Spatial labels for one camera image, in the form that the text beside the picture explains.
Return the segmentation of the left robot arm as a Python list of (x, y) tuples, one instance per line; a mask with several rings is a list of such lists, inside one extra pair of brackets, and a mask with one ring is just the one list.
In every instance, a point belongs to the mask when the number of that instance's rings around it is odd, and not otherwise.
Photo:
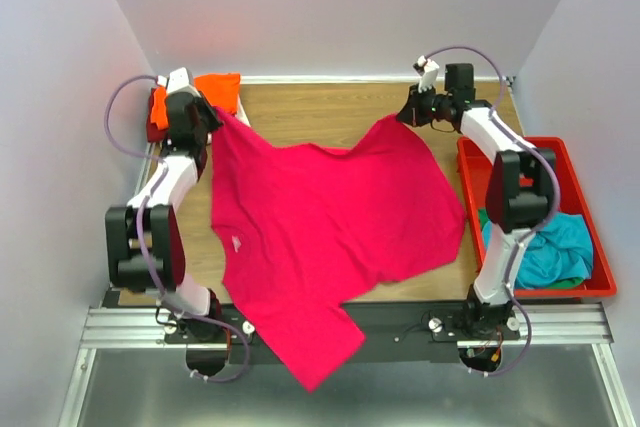
[(205, 341), (227, 333), (215, 293), (186, 272), (177, 211), (207, 164), (209, 134), (220, 122), (197, 90), (166, 97), (168, 134), (152, 177), (124, 206), (105, 214), (109, 278), (112, 285), (156, 298), (172, 312), (175, 326)]

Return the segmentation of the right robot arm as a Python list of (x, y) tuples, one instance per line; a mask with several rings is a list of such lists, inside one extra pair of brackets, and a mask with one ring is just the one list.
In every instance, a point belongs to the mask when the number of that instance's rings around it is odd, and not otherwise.
[(472, 65), (447, 65), (442, 93), (435, 88), (439, 66), (434, 60), (421, 56), (413, 68), (420, 80), (410, 87), (397, 120), (412, 127), (446, 121), (492, 166), (485, 196), (491, 234), (483, 264), (463, 306), (444, 323), (478, 338), (507, 324), (525, 251), (558, 209), (555, 155), (516, 134), (493, 105), (477, 99)]

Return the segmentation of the pink t shirt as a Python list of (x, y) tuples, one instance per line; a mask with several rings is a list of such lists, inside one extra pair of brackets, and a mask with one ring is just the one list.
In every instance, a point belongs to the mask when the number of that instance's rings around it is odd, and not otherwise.
[(459, 253), (465, 209), (426, 143), (394, 116), (345, 149), (277, 147), (223, 114), (212, 164), (223, 285), (307, 390), (364, 343), (346, 301)]

